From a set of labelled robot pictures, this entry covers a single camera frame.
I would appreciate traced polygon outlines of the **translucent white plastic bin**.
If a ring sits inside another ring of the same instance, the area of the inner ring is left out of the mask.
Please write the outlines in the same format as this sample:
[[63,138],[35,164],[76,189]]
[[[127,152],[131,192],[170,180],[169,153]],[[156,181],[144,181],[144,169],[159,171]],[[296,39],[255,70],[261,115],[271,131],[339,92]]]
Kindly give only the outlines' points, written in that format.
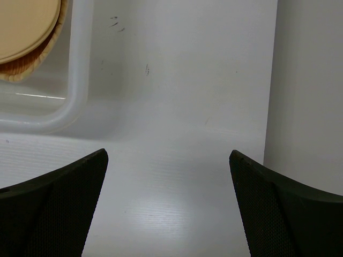
[[1,81],[1,132],[50,133],[73,123],[88,97],[93,1],[69,1],[45,61],[21,82]]

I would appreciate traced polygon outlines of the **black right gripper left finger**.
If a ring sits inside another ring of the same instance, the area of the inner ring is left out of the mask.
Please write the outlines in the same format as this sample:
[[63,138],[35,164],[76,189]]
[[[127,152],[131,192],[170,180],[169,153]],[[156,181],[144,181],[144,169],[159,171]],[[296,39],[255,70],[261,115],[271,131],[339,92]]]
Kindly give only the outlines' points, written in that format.
[[99,149],[1,189],[1,256],[81,256],[108,166]]

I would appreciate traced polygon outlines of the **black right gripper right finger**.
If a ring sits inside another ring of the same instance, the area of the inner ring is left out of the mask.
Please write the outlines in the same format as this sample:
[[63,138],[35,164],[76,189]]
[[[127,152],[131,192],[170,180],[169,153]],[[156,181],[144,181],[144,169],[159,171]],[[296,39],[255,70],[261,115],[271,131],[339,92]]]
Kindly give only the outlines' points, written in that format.
[[342,196],[234,150],[230,173],[251,256],[342,256]]

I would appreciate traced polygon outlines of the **beige plate with bear print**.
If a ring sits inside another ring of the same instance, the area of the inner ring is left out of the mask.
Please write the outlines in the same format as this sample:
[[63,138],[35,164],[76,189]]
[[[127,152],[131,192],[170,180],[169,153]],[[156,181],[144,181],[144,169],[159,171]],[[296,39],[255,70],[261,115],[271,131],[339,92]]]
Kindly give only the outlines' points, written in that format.
[[37,48],[57,23],[61,1],[1,1],[1,64]]

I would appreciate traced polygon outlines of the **woven bamboo fan-shaped tray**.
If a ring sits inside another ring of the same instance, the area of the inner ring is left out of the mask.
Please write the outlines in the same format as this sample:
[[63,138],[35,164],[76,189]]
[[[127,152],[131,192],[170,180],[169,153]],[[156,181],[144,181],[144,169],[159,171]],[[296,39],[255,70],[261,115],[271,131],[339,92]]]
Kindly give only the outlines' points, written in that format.
[[52,51],[61,34],[68,5],[68,0],[61,1],[60,13],[55,27],[36,49],[16,60],[1,64],[1,81],[21,82],[38,69]]

